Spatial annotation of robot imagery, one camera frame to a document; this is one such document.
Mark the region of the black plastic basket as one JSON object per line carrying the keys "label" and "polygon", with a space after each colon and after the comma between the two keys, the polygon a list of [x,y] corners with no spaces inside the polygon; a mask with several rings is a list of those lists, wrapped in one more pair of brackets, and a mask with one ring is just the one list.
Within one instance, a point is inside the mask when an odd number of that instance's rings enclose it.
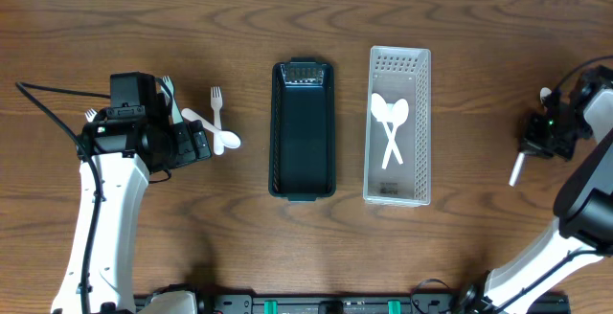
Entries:
{"label": "black plastic basket", "polygon": [[269,193],[313,202],[336,190],[334,71],[293,57],[272,68]]}

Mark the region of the pale green plastic fork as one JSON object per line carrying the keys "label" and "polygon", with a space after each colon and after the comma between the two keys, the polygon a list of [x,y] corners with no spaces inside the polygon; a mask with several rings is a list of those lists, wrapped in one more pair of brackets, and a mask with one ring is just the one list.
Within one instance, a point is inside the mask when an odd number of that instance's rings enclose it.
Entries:
{"label": "pale green plastic fork", "polygon": [[173,124],[182,123],[183,118],[181,116],[181,113],[179,111],[179,108],[176,102],[176,98],[174,96],[175,90],[174,90],[174,85],[172,83],[172,80],[169,76],[163,76],[162,82],[163,82],[162,88],[164,89],[165,94],[167,98],[169,99],[171,121]]}

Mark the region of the white plastic spoon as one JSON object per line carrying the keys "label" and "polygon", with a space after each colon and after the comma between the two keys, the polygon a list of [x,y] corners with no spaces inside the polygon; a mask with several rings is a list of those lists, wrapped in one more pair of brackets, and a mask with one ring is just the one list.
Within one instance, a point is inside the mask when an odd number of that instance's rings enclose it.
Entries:
{"label": "white plastic spoon", "polygon": [[384,120],[385,120],[385,116],[386,113],[388,111],[388,108],[391,107],[392,105],[389,105],[381,95],[377,94],[377,93],[373,93],[371,95],[371,113],[372,115],[383,125],[384,128]]}
{"label": "white plastic spoon", "polygon": [[509,179],[509,185],[511,187],[515,187],[516,186],[516,184],[517,184],[517,182],[518,182],[518,180],[520,178],[520,175],[521,175],[524,163],[525,163],[525,159],[526,159],[526,154],[524,152],[519,152],[517,154],[517,157],[515,159],[513,168],[511,170],[511,176],[510,176],[510,179]]}
{"label": "white plastic spoon", "polygon": [[543,87],[539,92],[539,97],[541,103],[544,103],[545,100],[552,94],[552,90],[548,87]]}
{"label": "white plastic spoon", "polygon": [[209,123],[207,120],[205,120],[203,117],[201,117],[199,114],[197,114],[190,108],[183,108],[181,110],[181,116],[191,122],[201,122],[202,126],[206,130],[212,132],[216,137],[220,138],[221,142],[224,144],[225,147],[236,149],[241,146],[241,139],[236,133],[215,127],[212,123]]}
{"label": "white plastic spoon", "polygon": [[397,146],[396,136],[398,128],[404,124],[409,115],[409,105],[406,99],[400,99],[388,108],[384,120],[384,128],[388,137],[388,145],[383,156],[382,168],[388,167],[391,155],[394,154],[397,162],[402,165],[403,159]]}

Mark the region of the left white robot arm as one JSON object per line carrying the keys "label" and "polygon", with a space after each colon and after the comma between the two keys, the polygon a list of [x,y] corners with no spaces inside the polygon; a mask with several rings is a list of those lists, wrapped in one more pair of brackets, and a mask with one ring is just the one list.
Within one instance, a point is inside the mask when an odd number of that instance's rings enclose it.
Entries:
{"label": "left white robot arm", "polygon": [[134,242],[151,174],[210,157],[206,122],[176,103],[115,103],[76,136],[79,216],[54,313],[134,313]]}

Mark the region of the white plastic fork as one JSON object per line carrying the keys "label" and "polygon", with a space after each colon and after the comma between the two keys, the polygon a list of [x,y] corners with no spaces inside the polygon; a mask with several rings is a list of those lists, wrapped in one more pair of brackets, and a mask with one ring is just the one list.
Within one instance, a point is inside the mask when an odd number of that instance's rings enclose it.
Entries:
{"label": "white plastic fork", "polygon": [[86,120],[87,120],[89,123],[92,123],[92,122],[94,122],[94,121],[95,121],[95,118],[96,118],[97,114],[98,114],[98,112],[97,112],[95,109],[90,108],[90,109],[88,109],[88,110],[85,112],[85,119],[86,119]]}
{"label": "white plastic fork", "polygon": [[[221,89],[218,86],[211,88],[211,107],[214,111],[214,126],[218,129],[222,127],[220,111],[223,106],[223,99]],[[214,135],[214,154],[219,156],[224,153],[225,145],[222,143],[221,138]]]}

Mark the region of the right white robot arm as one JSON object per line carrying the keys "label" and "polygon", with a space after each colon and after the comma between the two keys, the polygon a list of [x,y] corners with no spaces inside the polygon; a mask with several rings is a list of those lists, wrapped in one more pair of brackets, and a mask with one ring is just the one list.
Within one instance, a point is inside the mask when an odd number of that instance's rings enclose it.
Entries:
{"label": "right white robot arm", "polygon": [[612,91],[596,94],[583,118],[598,145],[560,189],[555,218],[515,259],[470,285],[453,313],[526,313],[566,277],[612,255]]}

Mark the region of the clear plastic perforated basket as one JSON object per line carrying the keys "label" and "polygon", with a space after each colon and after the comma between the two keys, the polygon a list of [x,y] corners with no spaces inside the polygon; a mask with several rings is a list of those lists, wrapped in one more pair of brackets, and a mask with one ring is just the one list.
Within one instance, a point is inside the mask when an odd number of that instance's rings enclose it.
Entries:
{"label": "clear plastic perforated basket", "polygon": [[[431,52],[424,48],[373,46],[370,50],[363,198],[370,203],[405,207],[431,201]],[[397,130],[400,165],[394,154],[382,161],[388,142],[382,123],[371,113],[371,95],[392,105],[406,99],[407,121]]]}

